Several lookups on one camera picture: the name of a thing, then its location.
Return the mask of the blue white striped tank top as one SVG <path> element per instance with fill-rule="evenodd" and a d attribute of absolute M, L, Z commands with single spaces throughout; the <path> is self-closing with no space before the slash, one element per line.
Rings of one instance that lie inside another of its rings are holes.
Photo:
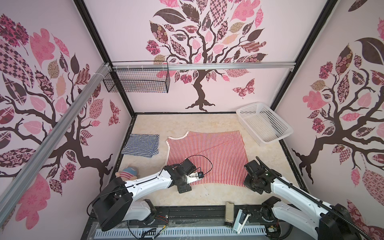
<path fill-rule="evenodd" d="M 160 135 L 131 134 L 121 153 L 152 158 L 159 153 Z"/>

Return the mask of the red white striped tank top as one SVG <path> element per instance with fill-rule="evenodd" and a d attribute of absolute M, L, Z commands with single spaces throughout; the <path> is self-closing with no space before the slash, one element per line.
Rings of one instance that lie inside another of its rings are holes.
<path fill-rule="evenodd" d="M 189 159 L 205 176 L 192 183 L 223 184 L 244 187 L 249 162 L 240 131 L 223 133 L 187 132 L 183 137 L 166 141 L 167 165 L 180 164 Z"/>

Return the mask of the white plastic laundry basket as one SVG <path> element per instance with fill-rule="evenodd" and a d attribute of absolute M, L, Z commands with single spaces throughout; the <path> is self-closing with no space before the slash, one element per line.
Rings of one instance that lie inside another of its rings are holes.
<path fill-rule="evenodd" d="M 262 102 L 241 107 L 236 114 L 240 124 L 261 147 L 278 142 L 294 132 L 285 120 Z"/>

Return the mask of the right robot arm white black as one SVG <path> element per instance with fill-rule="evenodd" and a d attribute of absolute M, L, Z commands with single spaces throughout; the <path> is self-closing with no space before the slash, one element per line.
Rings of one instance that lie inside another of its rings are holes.
<path fill-rule="evenodd" d="M 262 203 L 260 216 L 267 222 L 284 221 L 315 240 L 369 240 L 342 205 L 319 200 L 270 169 L 260 158 L 245 164 L 245 186 L 258 194 L 273 193 Z"/>

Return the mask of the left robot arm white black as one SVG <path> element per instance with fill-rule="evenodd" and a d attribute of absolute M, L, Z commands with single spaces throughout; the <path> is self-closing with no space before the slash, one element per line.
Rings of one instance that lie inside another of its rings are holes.
<path fill-rule="evenodd" d="M 203 179 L 205 174 L 185 159 L 180 164 L 164 166 L 159 172 L 136 180 L 113 179 L 90 203 L 103 232 L 124 221 L 137 220 L 151 223 L 157 210 L 150 200 L 141 198 L 176 186 L 180 194 L 192 190 L 191 183 Z"/>

